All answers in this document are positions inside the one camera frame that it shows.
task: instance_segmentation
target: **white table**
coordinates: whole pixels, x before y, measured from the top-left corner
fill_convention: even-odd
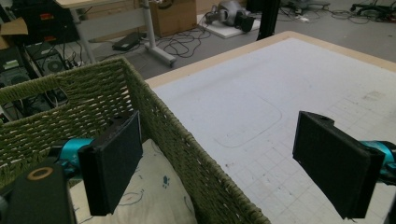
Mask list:
[[[162,49],[158,48],[155,44],[154,30],[151,20],[151,12],[149,9],[149,0],[143,1],[143,7],[133,11],[126,11],[109,15],[103,18],[82,21],[79,19],[77,9],[82,7],[93,7],[120,0],[56,0],[56,2],[63,8],[70,9],[76,25],[80,40],[84,49],[87,51],[91,63],[95,63],[95,57],[92,53],[88,40],[100,37],[103,35],[115,34],[116,32],[133,29],[139,26],[146,25],[148,30],[148,43],[146,49],[159,59],[173,66],[176,58]]]
[[[299,110],[357,140],[396,143],[396,64],[286,32],[147,80],[206,152],[274,224],[354,223],[292,158]],[[395,194],[377,184],[366,219]]]

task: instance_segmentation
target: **electronic equipment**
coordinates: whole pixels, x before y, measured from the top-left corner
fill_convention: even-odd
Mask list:
[[[61,54],[50,43],[37,43],[26,46],[25,48],[41,76],[44,77],[65,70],[65,64]],[[67,102],[67,96],[61,89],[47,91],[46,95],[53,106],[63,105]]]
[[[221,21],[228,26],[233,26],[243,32],[251,31],[254,22],[248,12],[242,9],[237,1],[221,1],[218,6],[213,5],[212,10],[205,14],[205,22]]]
[[[140,43],[140,34],[133,32],[113,45],[114,50],[126,51]]]
[[[396,185],[395,145],[355,140],[318,114],[300,111],[293,158],[341,218],[365,217],[377,181]],[[388,218],[396,218],[395,209],[394,204]]]
[[[21,56],[17,47],[0,50],[0,87],[12,86],[28,81],[35,76],[33,68]],[[44,94],[38,94],[13,102],[24,117],[51,109]]]
[[[96,139],[60,141],[46,159],[0,190],[0,221],[77,223],[67,184],[74,176],[82,176],[91,215],[113,214],[142,155],[138,111],[113,118]]]
[[[50,43],[42,42],[25,48],[43,77],[65,70],[61,54]]]
[[[23,45],[45,41],[64,44],[79,39],[70,10],[60,7],[55,1],[13,0],[11,10],[26,22],[29,35],[14,38]]]

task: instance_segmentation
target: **cardboard box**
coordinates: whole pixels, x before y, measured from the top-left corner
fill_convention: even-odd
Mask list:
[[[197,26],[195,0],[165,0],[149,3],[154,34],[163,37]]]
[[[0,49],[7,49],[12,46],[13,35],[28,35],[27,25],[23,18],[6,22],[0,27]]]

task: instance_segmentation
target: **desk leg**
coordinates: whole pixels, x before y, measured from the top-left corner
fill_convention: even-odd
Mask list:
[[[88,40],[84,37],[83,33],[81,32],[81,28],[79,27],[79,25],[81,24],[81,20],[78,17],[78,14],[76,12],[75,9],[71,8],[70,12],[73,16],[73,21],[74,24],[76,25],[76,29],[79,35],[79,40],[82,42],[82,46],[84,46],[85,51],[88,54],[88,57],[90,58],[91,63],[96,63],[96,59],[93,56],[91,47],[90,47],[90,43],[88,43]]]
[[[158,48],[155,44],[155,36],[154,36],[154,29],[152,27],[152,19],[151,19],[151,12],[149,10],[149,0],[144,0],[143,1],[143,14],[145,16],[145,24],[148,29],[148,43],[146,44],[146,49],[148,49],[149,52],[160,58],[161,60],[165,61],[166,63],[169,63],[169,65],[172,67],[173,63],[176,61],[176,58],[162,49]]]

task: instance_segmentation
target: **wicker basket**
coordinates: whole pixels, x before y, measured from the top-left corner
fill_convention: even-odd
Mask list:
[[[199,223],[270,223],[125,59],[3,88],[0,104],[56,88],[66,92],[67,105],[0,124],[0,188],[42,161],[54,142],[95,137],[110,118],[133,108],[140,111],[143,137],[160,146],[180,176]]]

